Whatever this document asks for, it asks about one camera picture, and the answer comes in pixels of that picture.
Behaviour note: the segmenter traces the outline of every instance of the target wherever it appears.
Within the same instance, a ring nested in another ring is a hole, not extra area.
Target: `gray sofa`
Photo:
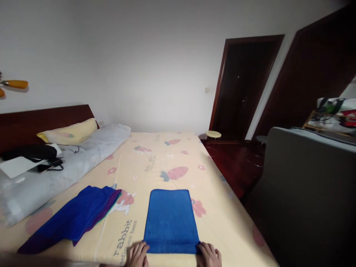
[[[356,146],[272,128],[245,208],[281,266],[353,265]]]

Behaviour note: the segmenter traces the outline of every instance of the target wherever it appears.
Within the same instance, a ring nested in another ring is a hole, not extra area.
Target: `blue bath mat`
[[[144,241],[149,253],[200,253],[188,190],[152,190]]]

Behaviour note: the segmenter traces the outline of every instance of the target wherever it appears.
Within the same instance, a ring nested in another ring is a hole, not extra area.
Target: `doorway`
[[[226,39],[209,130],[243,141],[284,34]]]

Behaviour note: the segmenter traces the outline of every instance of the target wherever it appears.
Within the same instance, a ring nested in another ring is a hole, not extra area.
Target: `black bag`
[[[23,156],[32,162],[40,162],[43,159],[54,159],[57,156],[57,150],[49,145],[27,145],[20,146],[14,150],[6,151],[1,154],[3,160],[10,160]]]

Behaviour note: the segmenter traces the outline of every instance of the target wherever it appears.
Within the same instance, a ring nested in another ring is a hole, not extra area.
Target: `yellow bed sheet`
[[[222,253],[224,267],[278,266],[251,218],[192,133],[132,133],[78,183],[11,228],[0,229],[0,249],[17,249],[86,186],[122,189],[110,213],[77,246],[63,240],[41,256],[123,266],[126,249],[144,237],[153,189],[188,189],[201,241]],[[154,266],[196,266],[194,255],[148,254]]]

